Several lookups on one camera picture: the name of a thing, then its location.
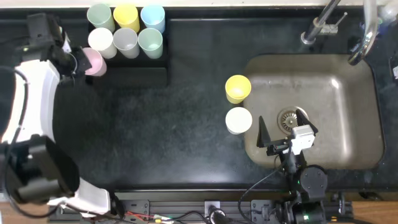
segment wooden floor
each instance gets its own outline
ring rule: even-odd
[[[375,224],[398,223],[398,202],[353,202],[355,218]],[[45,213],[47,206],[25,205],[30,213]],[[0,203],[2,224],[44,224],[46,219],[32,220],[16,214],[8,203]]]

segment sink drain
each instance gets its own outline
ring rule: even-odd
[[[307,113],[298,106],[285,108],[278,114],[278,126],[280,130],[283,131],[285,134],[290,134],[292,132],[292,129],[294,127],[297,127],[297,109],[301,110],[305,117],[308,119]]]

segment sink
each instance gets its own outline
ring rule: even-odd
[[[308,164],[327,169],[369,169],[384,153],[373,73],[348,55],[262,55],[249,61],[244,75],[252,90],[244,107],[253,117],[245,132],[248,156],[264,167],[274,156],[258,148],[258,117],[272,140],[285,138],[297,125],[300,109],[318,128],[314,145],[303,151]]]

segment countertop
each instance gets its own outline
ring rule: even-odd
[[[3,9],[0,41],[26,34],[25,16],[39,11],[60,16],[72,42],[88,46],[86,9]],[[362,9],[336,10],[333,21],[348,11],[338,35],[303,46],[300,34],[320,11],[167,9],[168,87],[96,90],[78,80],[74,87],[58,88],[55,140],[78,164],[80,175],[98,187],[244,189],[272,170],[250,160],[243,134],[226,129],[224,118],[234,105],[225,97],[225,81],[242,74],[248,60],[260,54],[347,54],[349,40],[362,36]],[[398,189],[398,86],[388,62],[397,40],[395,27],[375,41],[366,58],[374,70],[385,155],[370,170],[327,170],[329,190]],[[1,64],[11,63],[9,55],[21,43],[2,48]],[[284,177],[276,174],[259,189],[287,188]]]

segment chrome faucet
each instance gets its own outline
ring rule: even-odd
[[[316,17],[308,31],[302,33],[301,41],[304,44],[313,44],[317,35],[333,35],[338,31],[338,24],[344,19],[347,13],[337,22],[337,24],[328,25],[326,20],[331,12],[336,8],[340,0],[331,0],[324,8],[319,17]],[[348,59],[350,65],[358,64],[370,51],[377,34],[377,5],[376,0],[363,0],[365,15],[365,33],[361,44],[354,50]]]

